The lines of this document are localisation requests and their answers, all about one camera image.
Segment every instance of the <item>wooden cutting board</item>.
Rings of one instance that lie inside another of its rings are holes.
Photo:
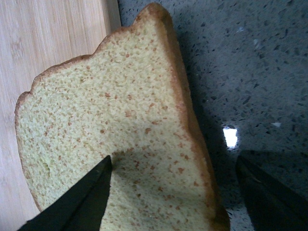
[[[119,26],[117,0],[1,0],[0,231],[15,231],[39,212],[17,151],[18,96],[50,66],[92,54]]]

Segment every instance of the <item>white bread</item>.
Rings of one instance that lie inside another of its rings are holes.
[[[15,127],[41,211],[110,154],[102,231],[230,229],[172,20],[159,4],[93,55],[37,76],[18,99]]]

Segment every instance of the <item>speckled gray countertop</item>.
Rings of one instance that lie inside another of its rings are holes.
[[[129,26],[152,1],[118,2]],[[235,175],[242,150],[308,199],[308,1],[157,2],[173,18],[231,230],[254,230]],[[237,129],[235,147],[224,128]]]

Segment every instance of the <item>bread crust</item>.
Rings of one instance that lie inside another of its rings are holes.
[[[200,169],[201,172],[204,172],[200,177],[203,179],[204,187],[207,190],[207,198],[206,201],[208,202],[207,206],[209,208],[214,209],[214,212],[212,214],[212,222],[210,224],[210,230],[211,231],[227,231],[230,230],[230,222],[228,214],[225,210],[225,208],[221,205],[220,202],[220,196],[218,192],[218,186],[215,180],[214,170],[212,168],[211,160],[208,155],[208,151],[206,148],[206,144],[203,138],[203,135],[201,133],[201,130],[198,125],[198,121],[196,119],[196,116],[193,111],[193,104],[190,97],[190,89],[189,84],[187,80],[187,75],[184,67],[184,63],[182,60],[182,56],[180,53],[180,47],[177,42],[177,36],[175,31],[173,30],[173,23],[172,18],[169,14],[169,12],[163,8],[158,3],[150,3],[147,5],[136,17],[134,23],[129,27],[121,27],[117,29],[112,34],[108,35],[103,39],[103,41],[100,43],[96,51],[92,55],[82,55],[76,58],[73,58],[71,60],[68,60],[62,64],[54,65],[47,70],[45,70],[40,75],[36,76],[32,85],[31,90],[26,91],[22,93],[16,103],[15,108],[15,130],[17,131],[18,126],[18,112],[20,106],[24,103],[24,101],[27,100],[29,96],[33,94],[33,90],[35,86],[45,77],[48,77],[51,73],[58,72],[58,70],[66,69],[67,67],[76,64],[78,62],[81,62],[84,59],[88,59],[91,56],[93,56],[95,53],[99,52],[100,50],[103,50],[105,47],[105,44],[108,43],[116,34],[125,33],[127,31],[133,32],[137,27],[139,27],[138,22],[142,20],[145,17],[155,17],[157,18],[157,23],[162,23],[163,26],[160,26],[159,28],[163,28],[159,31],[160,34],[160,40],[164,44],[164,47],[166,48],[166,51],[168,53],[168,58],[170,60],[170,63],[172,64],[172,87],[176,95],[177,99],[177,109],[181,115],[181,124],[183,124],[183,129],[192,137],[192,151],[195,153],[195,163]],[[23,157],[21,154],[21,143],[18,139],[17,134],[17,143],[18,143],[18,152],[21,160],[22,169],[24,172],[24,175],[26,178],[29,178],[30,176],[27,175],[24,165],[23,165]],[[200,162],[201,160],[205,160],[206,168],[204,168],[204,165],[202,165]],[[37,202],[37,197],[34,192],[30,190],[33,199],[40,211],[42,211],[42,208],[39,206]]]

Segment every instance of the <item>slice of bread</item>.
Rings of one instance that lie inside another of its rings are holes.
[[[159,4],[145,7],[93,55],[37,76],[18,99],[15,126],[40,210],[110,154],[101,230],[230,229],[172,20]]]

